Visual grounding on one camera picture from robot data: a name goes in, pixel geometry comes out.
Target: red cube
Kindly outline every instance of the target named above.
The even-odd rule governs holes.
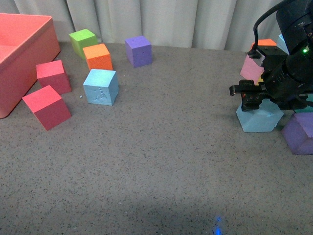
[[[46,130],[71,117],[62,97],[50,85],[24,96],[23,100]]]
[[[61,60],[37,65],[36,70],[41,87],[50,85],[59,94],[72,91]]]

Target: black cable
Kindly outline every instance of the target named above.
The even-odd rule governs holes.
[[[252,46],[251,50],[248,52],[248,55],[250,58],[260,58],[261,55],[257,53],[256,49],[258,47],[259,42],[259,35],[258,35],[258,26],[259,24],[265,20],[268,16],[273,14],[275,11],[278,11],[280,8],[286,6],[287,4],[293,2],[295,0],[283,0],[280,3],[276,4],[274,7],[272,7],[270,10],[268,10],[266,13],[264,13],[254,24],[253,26],[253,33],[254,33],[254,45]]]

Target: green cube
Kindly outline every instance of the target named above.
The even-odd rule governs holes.
[[[88,29],[83,29],[74,33],[70,33],[69,38],[74,51],[83,59],[85,59],[83,48],[98,44],[96,35],[90,32]]]

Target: orange cube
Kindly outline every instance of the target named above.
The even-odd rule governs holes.
[[[272,39],[259,39],[258,46],[276,46],[276,42]]]
[[[109,50],[104,43],[83,48],[89,70],[113,70]]]

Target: purple cube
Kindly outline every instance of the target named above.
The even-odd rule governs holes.
[[[127,58],[134,68],[152,63],[152,46],[144,36],[126,39],[125,47]]]
[[[293,114],[282,134],[293,154],[313,154],[313,113]]]

